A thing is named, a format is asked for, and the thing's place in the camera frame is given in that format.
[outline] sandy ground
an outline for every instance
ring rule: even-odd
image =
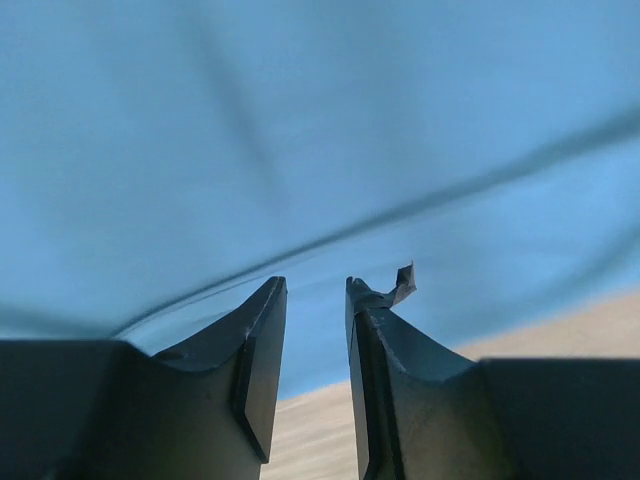
[[[457,349],[480,356],[640,356],[640,291],[559,315],[549,322]],[[356,451],[348,383],[278,405],[265,480],[355,480]]]

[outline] dark metal jaw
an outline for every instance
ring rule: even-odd
[[[399,283],[413,278],[404,270]],[[472,362],[391,312],[390,297],[347,280],[361,479],[640,476],[640,361]]]
[[[286,316],[274,277],[148,357],[122,341],[0,341],[0,478],[255,480]]]

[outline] dark edge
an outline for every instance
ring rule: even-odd
[[[268,463],[286,319],[286,280],[272,277],[266,298],[246,333],[230,399],[233,415],[262,463]]]
[[[352,280],[347,279],[346,324],[358,474],[360,480],[372,480],[380,469],[380,425],[370,345],[366,331],[363,331],[366,330],[366,325],[354,313]]]
[[[369,316],[369,312],[363,312],[363,316]],[[376,330],[371,318],[367,318],[367,323],[372,330],[375,330],[375,343],[372,349],[375,354],[372,356],[374,365],[379,365],[378,378],[379,389],[382,398],[382,406],[386,418],[387,436],[389,440],[389,450],[391,452],[391,462],[396,480],[405,480],[404,462],[402,459],[402,447],[400,445],[400,435],[398,432],[398,421],[396,418],[395,401],[393,389],[391,387],[391,378],[389,375],[390,368],[396,368],[395,362],[389,362],[389,355],[385,350],[384,343],[380,338],[380,331]]]

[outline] blue fabric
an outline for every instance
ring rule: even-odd
[[[634,0],[3,2],[0,334],[154,351],[284,274],[288,397],[348,374],[348,275],[386,289],[413,260],[398,312],[448,344],[636,283],[639,19]]]

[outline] blue tarp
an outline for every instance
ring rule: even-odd
[[[349,275],[414,261],[398,312],[447,344],[636,283],[638,25],[634,0],[3,2],[0,334],[157,351],[284,274],[288,397],[346,378]]]

